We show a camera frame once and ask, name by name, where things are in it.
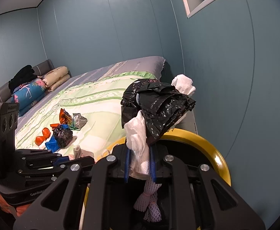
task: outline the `orange object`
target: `orange object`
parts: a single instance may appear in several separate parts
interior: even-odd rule
[[[70,116],[70,114],[67,113],[67,111],[65,109],[61,108],[60,113],[59,113],[59,121],[61,124],[71,125],[72,117]]]
[[[38,137],[36,137],[36,140],[34,142],[36,145],[40,146],[45,140],[46,139],[44,136],[38,136]]]
[[[18,217],[20,217],[22,215],[22,213],[24,213],[26,211],[26,209],[30,206],[30,204],[26,204],[23,206],[19,206],[16,208],[16,215]],[[12,206],[10,206],[5,199],[1,196],[0,194],[0,208],[1,210],[3,210],[5,213],[11,214],[10,208],[12,208]]]
[[[42,130],[43,136],[45,137],[45,139],[48,139],[50,137],[50,130],[48,128],[44,128]]]
[[[52,123],[50,126],[52,129],[55,129],[58,127],[58,125],[59,125],[59,123]]]

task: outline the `silver foil packet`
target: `silver foil packet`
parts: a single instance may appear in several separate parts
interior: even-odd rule
[[[80,130],[85,126],[87,121],[88,120],[85,117],[81,116],[80,113],[73,113],[71,129]]]

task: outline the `beige pillow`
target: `beige pillow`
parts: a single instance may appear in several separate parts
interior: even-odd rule
[[[62,77],[67,75],[67,73],[67,67],[58,67],[45,74],[42,81],[46,84],[46,87],[49,88],[52,84],[56,83]]]
[[[63,78],[58,80],[55,84],[52,84],[49,88],[49,92],[53,92],[56,88],[58,88],[60,85],[62,85],[64,82],[66,82],[70,78],[70,75],[65,75]]]

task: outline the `gray bed sheet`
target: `gray bed sheet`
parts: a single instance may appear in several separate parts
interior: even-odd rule
[[[80,85],[88,82],[95,82],[100,78],[110,77],[119,73],[131,71],[145,71],[155,75],[157,79],[161,78],[161,71],[163,69],[165,59],[160,56],[149,56],[138,59],[122,61],[106,67],[102,67],[76,77],[70,78],[67,82],[59,86],[55,91],[47,94],[42,100],[39,101],[33,108],[31,108],[24,116],[18,120],[18,128],[15,133],[27,123],[27,121],[34,115],[36,111],[42,108],[48,101],[56,96],[60,91],[70,88],[75,85]]]

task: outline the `white tissue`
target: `white tissue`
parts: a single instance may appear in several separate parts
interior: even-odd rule
[[[78,159],[81,156],[81,148],[79,145],[76,145],[73,147],[73,152],[74,152],[74,158]]]
[[[146,143],[145,120],[142,111],[125,125],[126,145],[132,151],[130,160],[131,177],[146,180],[149,177],[149,146]]]
[[[183,74],[177,75],[173,80],[171,85],[175,86],[175,88],[182,94],[186,94],[189,97],[195,92],[196,88],[192,85],[192,79],[188,78]],[[177,122],[171,127],[174,128],[175,125],[179,124],[185,117],[187,113],[185,113]]]

